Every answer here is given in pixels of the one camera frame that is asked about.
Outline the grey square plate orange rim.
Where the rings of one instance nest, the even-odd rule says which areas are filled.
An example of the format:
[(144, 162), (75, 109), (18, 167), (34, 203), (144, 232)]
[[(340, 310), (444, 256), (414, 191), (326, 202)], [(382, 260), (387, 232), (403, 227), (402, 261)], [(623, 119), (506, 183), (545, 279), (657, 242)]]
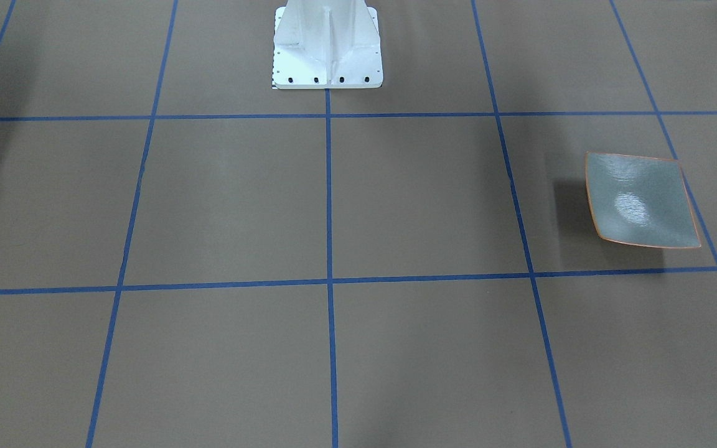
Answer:
[(585, 185), (600, 239), (644, 248), (701, 246), (678, 161), (589, 151)]

